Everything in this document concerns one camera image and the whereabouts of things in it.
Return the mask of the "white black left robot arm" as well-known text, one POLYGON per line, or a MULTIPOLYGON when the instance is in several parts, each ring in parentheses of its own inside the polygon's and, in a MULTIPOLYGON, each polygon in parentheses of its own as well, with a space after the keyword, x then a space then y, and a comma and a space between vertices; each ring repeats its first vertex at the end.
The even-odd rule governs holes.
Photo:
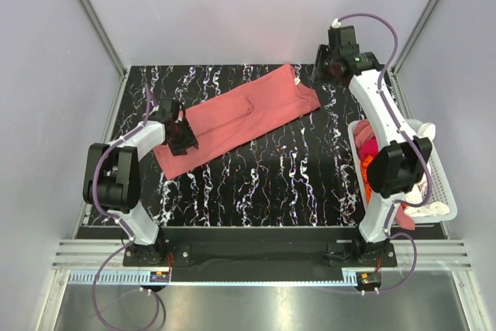
POLYGON ((161 228, 141 203, 140 161, 156 147, 164 145, 173 157, 185 157, 198 148, 198 141, 177 99, 164 99, 152 107, 146 104, 144 119, 109 143, 94 143, 88 149, 83 199, 102 215, 114 219, 129 238, 128 253, 149 265, 167 258, 161 228))

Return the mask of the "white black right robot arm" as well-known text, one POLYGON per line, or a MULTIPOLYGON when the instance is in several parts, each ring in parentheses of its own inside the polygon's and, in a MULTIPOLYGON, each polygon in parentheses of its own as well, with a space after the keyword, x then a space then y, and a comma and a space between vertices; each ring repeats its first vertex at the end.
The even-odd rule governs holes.
POLYGON ((373 53, 360 51, 354 27, 335 23, 328 38, 318 48, 313 78, 350 90, 378 145, 367 168, 370 201, 350 248, 354 261, 366 267, 387 251, 392 219, 405 204, 405 195, 428 174, 432 142, 407 124, 384 83, 384 65, 373 53))

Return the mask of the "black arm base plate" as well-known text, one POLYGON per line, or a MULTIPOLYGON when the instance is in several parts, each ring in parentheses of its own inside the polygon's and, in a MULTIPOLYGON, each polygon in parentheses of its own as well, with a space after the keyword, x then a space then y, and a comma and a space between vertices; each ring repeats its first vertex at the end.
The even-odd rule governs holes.
POLYGON ((396 268, 391 243, 362 254, 355 228, 346 227, 169 227, 160 230, 167 258, 126 252, 126 266, 171 264, 180 284, 329 283, 344 280, 344 269, 396 268))

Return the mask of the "salmon pink t shirt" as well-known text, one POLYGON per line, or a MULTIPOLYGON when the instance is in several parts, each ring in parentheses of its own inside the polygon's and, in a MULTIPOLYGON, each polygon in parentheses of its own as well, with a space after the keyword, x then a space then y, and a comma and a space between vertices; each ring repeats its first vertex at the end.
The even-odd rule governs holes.
POLYGON ((290 64, 186 110, 198 148, 174 156, 167 146, 154 155, 171 180, 321 107, 315 90, 290 64))

